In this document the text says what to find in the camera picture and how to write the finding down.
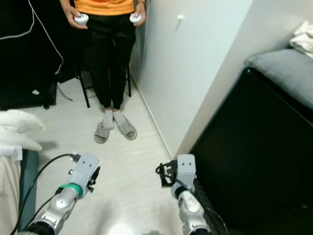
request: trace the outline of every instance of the foot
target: foot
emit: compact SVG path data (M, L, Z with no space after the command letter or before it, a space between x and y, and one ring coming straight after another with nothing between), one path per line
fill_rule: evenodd
M105 109L102 125L104 128L113 130L113 110L111 108Z
M100 144L105 143L109 138L109 134L110 134L110 129L105 128L101 122L98 124L97 130L94 133L94 141Z
M120 111L113 112L114 120L121 134L126 137L126 139L132 141L137 137L137 131L134 126L121 114Z
M124 117L124 115L122 115L120 110L114 109L113 117L118 126L126 122L126 118Z

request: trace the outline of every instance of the baseboard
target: baseboard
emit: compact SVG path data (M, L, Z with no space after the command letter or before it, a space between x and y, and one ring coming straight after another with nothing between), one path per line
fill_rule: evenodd
M153 116L153 114L152 114L152 112L151 112L151 110L150 110L150 108L149 108L149 105L148 105L148 103L147 103L145 97L143 96L143 94L142 94L142 92L141 92L141 90L140 90L140 88L139 88L139 86L138 86L138 84L137 84L136 79L134 78L134 74L132 73L132 71L130 71L130 75L131 75L131 79L132 79L133 83L135 84L137 90L139 91L139 94L140 94L140 96L141 96L141 99L143 100L143 103L144 103L145 106L146 106L146 109L148 110L149 116L150 116L150 118L151 118L151 120L152 120L154 126L156 127L156 130L157 130L157 132L158 132L158 135L160 136L160 138L161 138L161 140L162 140L162 142L163 142L163 145L164 145L164 147L165 147L165 149L166 149L166 151L167 151L167 154L168 154L169 158L170 158L170 159L173 159L174 157L172 156L172 153L171 153L171 151L170 151L170 149L169 149L169 147L168 147L168 145L167 145L167 143L166 143L166 141L165 141L165 139L164 139L164 136L163 136L162 133L161 133L161 130L160 130L159 126L157 125L157 122L156 122L156 120L155 120L155 118L154 118L154 116Z

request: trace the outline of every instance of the white pillow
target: white pillow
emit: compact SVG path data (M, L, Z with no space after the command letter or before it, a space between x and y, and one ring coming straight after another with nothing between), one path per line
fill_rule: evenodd
M10 128L0 126L0 145L21 146L23 149L42 150L40 144L29 138L27 134L17 133Z
M33 114L20 110L0 111L0 126L24 133L44 130L44 123Z

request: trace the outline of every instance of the white wall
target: white wall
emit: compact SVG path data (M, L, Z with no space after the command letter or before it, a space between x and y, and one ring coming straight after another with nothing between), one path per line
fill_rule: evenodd
M178 153L189 152L194 145L236 82L244 60L256 53L284 48L304 20L313 20L313 0L254 0Z
M150 2L143 60L138 58L137 44L131 69L172 156L181 146L251 3ZM179 14L184 19L178 27Z

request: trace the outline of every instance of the green band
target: green band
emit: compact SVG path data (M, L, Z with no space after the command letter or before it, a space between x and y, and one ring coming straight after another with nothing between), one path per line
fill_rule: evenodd
M79 186L76 185L76 184L60 185L59 188L73 188L73 189L75 189L75 190L78 192L79 196L82 196L82 195L83 195L83 190L82 190L82 188L79 187Z

